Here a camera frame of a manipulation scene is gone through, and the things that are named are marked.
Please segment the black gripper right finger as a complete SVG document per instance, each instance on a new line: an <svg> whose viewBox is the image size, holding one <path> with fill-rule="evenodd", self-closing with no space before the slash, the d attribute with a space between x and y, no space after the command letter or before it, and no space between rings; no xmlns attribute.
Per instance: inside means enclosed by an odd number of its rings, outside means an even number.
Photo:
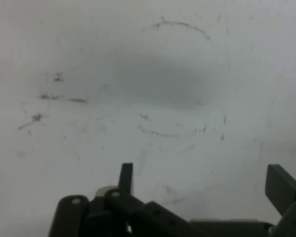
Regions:
<svg viewBox="0 0 296 237"><path fill-rule="evenodd" d="M265 194L281 215L271 237L296 237L296 179L281 165L267 166Z"/></svg>

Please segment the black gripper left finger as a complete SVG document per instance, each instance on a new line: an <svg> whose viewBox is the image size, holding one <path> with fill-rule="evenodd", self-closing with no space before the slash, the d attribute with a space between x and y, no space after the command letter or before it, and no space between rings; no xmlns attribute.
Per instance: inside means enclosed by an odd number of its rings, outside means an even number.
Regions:
<svg viewBox="0 0 296 237"><path fill-rule="evenodd" d="M197 237L187 221L156 202L143 203L131 195L133 165L121 167L117 187L92 201L81 195L62 198L50 237Z"/></svg>

